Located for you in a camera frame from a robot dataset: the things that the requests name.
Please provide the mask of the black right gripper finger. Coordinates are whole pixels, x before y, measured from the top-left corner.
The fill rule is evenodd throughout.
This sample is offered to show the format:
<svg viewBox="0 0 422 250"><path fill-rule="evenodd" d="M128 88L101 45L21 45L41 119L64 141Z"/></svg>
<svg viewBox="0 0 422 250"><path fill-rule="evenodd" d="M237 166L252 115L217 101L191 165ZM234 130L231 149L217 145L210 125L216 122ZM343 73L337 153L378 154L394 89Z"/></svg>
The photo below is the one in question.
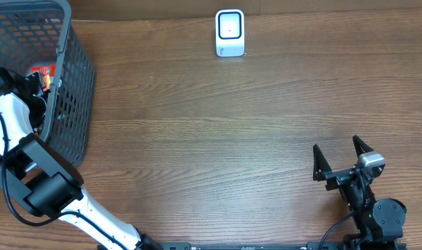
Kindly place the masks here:
<svg viewBox="0 0 422 250"><path fill-rule="evenodd" d="M312 150L314 159L313 180L325 181L326 176L332 173L332 169L329 166L322 151L320 150L318 144L315 144Z"/></svg>
<svg viewBox="0 0 422 250"><path fill-rule="evenodd" d="M373 151L373 149L370 146L368 146L363 140L361 140L360 137L357 135L353 136L353 144L354 144L357 156Z"/></svg>

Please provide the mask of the red orange snack bag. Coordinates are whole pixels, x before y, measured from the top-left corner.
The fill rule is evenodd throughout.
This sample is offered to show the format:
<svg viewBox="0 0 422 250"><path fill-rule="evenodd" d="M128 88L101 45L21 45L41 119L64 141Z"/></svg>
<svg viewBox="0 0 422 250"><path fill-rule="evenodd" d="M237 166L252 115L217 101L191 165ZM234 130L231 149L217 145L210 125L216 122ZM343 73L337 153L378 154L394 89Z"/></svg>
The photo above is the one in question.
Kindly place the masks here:
<svg viewBox="0 0 422 250"><path fill-rule="evenodd" d="M32 66L30 67L29 71L30 73L40 73L42 77L41 88L44 92L48 92L51 89L51 84L56 72L55 64Z"/></svg>

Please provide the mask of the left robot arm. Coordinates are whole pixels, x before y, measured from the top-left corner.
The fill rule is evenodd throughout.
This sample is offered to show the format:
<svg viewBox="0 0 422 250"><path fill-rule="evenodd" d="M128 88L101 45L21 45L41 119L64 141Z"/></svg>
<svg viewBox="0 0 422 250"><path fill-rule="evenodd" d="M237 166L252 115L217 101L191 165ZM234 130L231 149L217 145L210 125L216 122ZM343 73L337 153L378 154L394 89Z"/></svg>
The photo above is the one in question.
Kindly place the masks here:
<svg viewBox="0 0 422 250"><path fill-rule="evenodd" d="M78 170L33 131L46 111L39 76L0 67L0 188L12 215L28 226L67 222L104 249L161 249L146 233L98 203Z"/></svg>

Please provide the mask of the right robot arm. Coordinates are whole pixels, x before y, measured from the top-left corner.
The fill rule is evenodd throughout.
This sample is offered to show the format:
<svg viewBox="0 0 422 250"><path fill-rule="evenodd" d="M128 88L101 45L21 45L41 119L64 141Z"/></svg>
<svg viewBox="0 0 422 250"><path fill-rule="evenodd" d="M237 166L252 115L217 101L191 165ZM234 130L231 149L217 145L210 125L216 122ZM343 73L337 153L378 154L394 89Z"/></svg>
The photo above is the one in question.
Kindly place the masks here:
<svg viewBox="0 0 422 250"><path fill-rule="evenodd" d="M359 136L353 136L357 162L351 168L334 172L318 145L312 147L313 180L325 181L327 191L339 190L349 213L331 226L317 244L317 249L405 249L399 244L403 237L407 208L397 199L377 200L371 189L373 180L381 175L386 162L378 151ZM330 234L345 221L352 219L357 233L347 234L341 242L328 242Z"/></svg>

